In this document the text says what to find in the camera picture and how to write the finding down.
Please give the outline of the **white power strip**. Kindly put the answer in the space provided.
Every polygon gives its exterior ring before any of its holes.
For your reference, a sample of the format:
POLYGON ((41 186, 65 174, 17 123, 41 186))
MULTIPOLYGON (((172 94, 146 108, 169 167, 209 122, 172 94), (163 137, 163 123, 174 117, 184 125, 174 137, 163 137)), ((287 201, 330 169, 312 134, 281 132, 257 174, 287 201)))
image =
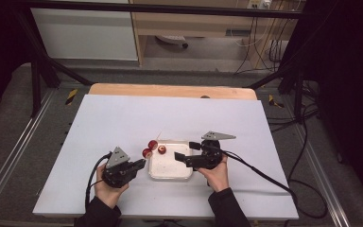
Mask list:
POLYGON ((270 9, 272 0, 248 0, 248 9, 270 9))

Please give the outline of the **thin wooden skewer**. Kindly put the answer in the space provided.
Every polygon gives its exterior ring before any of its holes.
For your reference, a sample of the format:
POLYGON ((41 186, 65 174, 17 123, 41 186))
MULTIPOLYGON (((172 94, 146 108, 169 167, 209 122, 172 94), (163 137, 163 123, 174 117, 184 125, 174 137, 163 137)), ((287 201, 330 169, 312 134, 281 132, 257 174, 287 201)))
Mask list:
POLYGON ((158 145, 159 145, 159 139, 160 139, 160 136, 161 136, 161 134, 159 133, 154 139, 151 139, 151 140, 156 140, 157 142, 158 142, 158 145))

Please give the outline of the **white board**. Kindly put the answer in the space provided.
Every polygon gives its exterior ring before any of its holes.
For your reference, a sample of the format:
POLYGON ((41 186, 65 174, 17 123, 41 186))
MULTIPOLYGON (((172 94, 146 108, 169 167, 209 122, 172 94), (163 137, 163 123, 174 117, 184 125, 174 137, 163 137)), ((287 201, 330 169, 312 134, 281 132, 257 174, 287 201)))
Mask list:
POLYGON ((244 160, 229 161, 228 169, 248 218, 297 218, 260 101, 149 96, 85 96, 33 212, 45 217, 83 214, 92 169, 115 147, 138 160, 159 133, 160 139, 198 142, 208 131, 235 136, 220 145, 244 160))

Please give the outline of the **white cabinet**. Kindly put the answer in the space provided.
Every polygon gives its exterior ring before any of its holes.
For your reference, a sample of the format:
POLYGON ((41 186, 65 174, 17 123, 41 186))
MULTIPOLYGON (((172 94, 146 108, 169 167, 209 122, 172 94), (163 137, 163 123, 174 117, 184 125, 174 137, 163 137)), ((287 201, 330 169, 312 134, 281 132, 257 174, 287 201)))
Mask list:
POLYGON ((138 59, 126 12, 32 9, 48 55, 55 59, 138 59))

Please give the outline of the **person's right hand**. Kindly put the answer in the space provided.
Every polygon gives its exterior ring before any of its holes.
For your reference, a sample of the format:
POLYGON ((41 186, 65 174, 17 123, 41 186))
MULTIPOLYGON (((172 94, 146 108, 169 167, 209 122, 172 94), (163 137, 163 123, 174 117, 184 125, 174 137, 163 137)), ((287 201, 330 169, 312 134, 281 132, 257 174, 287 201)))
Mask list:
POLYGON ((230 187, 227 161, 227 156, 223 155, 222 160, 215 168, 206 169, 201 167, 198 169, 198 172, 205 177, 207 183, 215 192, 220 192, 230 187))

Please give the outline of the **square white tray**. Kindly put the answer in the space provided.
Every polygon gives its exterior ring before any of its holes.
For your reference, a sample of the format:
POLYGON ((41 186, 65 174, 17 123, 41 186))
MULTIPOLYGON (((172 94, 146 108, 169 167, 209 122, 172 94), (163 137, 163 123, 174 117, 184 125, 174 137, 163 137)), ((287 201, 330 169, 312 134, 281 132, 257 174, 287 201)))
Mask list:
POLYGON ((193 169, 185 163, 176 161, 174 153, 182 153, 185 156, 192 154, 188 141, 159 140, 158 146, 165 146, 166 153, 160 154, 158 148, 148 159, 148 174, 154 180, 184 181, 191 177, 193 169))

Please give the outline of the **wooden table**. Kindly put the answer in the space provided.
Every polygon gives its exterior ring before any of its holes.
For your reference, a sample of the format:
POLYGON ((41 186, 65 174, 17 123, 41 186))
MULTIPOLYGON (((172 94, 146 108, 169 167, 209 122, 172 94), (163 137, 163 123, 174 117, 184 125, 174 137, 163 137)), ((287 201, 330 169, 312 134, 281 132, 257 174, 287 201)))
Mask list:
POLYGON ((256 100, 252 89, 222 86, 179 86, 156 84, 96 83, 91 86, 90 95, 108 96, 169 96, 194 98, 223 98, 256 100))

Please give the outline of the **aluminium floor rail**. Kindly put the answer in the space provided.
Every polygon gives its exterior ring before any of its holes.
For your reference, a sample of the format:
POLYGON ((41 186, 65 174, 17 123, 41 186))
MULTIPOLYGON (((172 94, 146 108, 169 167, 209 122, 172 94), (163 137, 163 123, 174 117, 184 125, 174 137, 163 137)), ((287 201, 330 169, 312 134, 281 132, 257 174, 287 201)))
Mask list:
POLYGON ((337 194, 320 163, 320 159, 317 157, 309 138, 306 137, 307 132, 305 131, 304 126, 297 125, 295 129, 304 143, 304 154, 306 160, 317 182, 320 193, 325 198, 329 214, 335 223, 335 226, 350 227, 350 221, 348 220, 346 213, 337 198, 337 194))
POLYGON ((30 139, 32 138, 35 130, 37 130, 41 120, 46 113, 53 96, 56 94, 56 89, 49 89, 43 97, 42 107, 39 111, 37 111, 36 115, 31 117, 25 129, 22 131, 21 136, 16 141, 15 146, 10 151, 9 157, 4 162, 3 166, 0 169, 0 194, 7 183, 11 172, 16 167, 18 161, 23 155, 24 150, 26 149, 30 139))

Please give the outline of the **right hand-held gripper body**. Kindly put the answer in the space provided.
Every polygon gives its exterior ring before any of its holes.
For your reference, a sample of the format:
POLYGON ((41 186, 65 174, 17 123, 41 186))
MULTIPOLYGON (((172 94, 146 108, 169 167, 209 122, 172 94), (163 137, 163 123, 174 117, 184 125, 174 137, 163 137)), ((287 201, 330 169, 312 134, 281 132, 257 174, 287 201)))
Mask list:
POLYGON ((198 168, 215 168, 222 160, 223 150, 220 148, 220 140, 235 139, 234 135, 208 131, 201 136, 201 155, 191 155, 185 157, 187 167, 198 168))

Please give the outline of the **black metal frame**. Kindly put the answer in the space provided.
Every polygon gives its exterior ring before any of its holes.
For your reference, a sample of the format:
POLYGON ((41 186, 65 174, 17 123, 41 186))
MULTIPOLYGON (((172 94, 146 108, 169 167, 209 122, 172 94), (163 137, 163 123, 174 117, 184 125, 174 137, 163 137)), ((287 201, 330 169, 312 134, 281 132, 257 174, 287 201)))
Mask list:
POLYGON ((61 85, 55 70, 58 69, 71 79, 83 85, 91 86, 94 83, 83 78, 64 65, 53 60, 47 53, 42 42, 39 41, 39 33, 31 27, 24 15, 26 10, 33 9, 68 9, 68 10, 90 10, 110 12, 138 12, 159 14, 187 14, 187 15, 210 15, 228 17, 255 17, 255 18, 279 18, 279 19, 307 19, 314 13, 302 11, 280 11, 270 9, 231 9, 211 8, 193 6, 171 6, 171 5, 148 5, 148 4, 123 4, 123 3, 99 3, 99 2, 75 2, 75 1, 52 1, 52 0, 14 0, 9 2, 10 9, 17 19, 20 27, 26 35, 30 44, 29 53, 34 60, 31 62, 32 87, 33 87, 33 112, 36 115, 41 108, 41 95, 39 75, 43 76, 49 87, 57 88, 61 85))

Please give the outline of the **person's left hand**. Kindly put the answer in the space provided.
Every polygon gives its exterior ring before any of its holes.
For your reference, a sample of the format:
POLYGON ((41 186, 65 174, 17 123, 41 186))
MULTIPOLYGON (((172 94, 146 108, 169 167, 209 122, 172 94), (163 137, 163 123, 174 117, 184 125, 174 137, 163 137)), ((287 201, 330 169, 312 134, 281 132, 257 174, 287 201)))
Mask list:
POLYGON ((96 183, 94 185, 95 196, 113 209, 117 205, 121 195, 129 188, 129 185, 125 184, 120 188, 114 188, 107 185, 102 179, 105 166, 106 165, 101 165, 96 170, 96 183))

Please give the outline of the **light wooden desk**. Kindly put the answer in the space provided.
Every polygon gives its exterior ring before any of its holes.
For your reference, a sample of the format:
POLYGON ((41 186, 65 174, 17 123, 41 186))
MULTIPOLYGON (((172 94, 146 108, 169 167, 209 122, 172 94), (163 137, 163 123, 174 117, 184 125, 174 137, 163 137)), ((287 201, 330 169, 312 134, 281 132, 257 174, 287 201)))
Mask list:
MULTIPOLYGON (((248 9, 248 0, 129 0, 132 4, 248 9)), ((272 0, 270 9, 298 11, 301 0, 272 0)), ((266 47, 272 41, 289 41, 295 19, 243 18, 210 15, 138 13, 131 15, 138 61, 143 62, 149 36, 234 38, 249 51, 253 68, 264 65, 266 47)))

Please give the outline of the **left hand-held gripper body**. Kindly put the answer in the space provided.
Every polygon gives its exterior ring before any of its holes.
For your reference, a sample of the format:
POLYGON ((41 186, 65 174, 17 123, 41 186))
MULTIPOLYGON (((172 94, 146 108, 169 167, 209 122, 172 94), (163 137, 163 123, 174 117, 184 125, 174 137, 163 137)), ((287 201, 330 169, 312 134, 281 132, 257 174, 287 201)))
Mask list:
POLYGON ((130 182, 134 175, 134 162, 120 147, 116 147, 103 170, 102 180, 113 188, 121 188, 130 182))

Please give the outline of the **grey chair base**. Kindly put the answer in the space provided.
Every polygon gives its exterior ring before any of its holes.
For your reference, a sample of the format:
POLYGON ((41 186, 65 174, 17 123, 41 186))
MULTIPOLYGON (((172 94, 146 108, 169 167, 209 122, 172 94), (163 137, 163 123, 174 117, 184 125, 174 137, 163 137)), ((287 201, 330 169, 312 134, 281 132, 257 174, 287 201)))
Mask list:
POLYGON ((157 36, 157 39, 168 44, 180 45, 182 48, 188 47, 188 43, 183 36, 157 36))

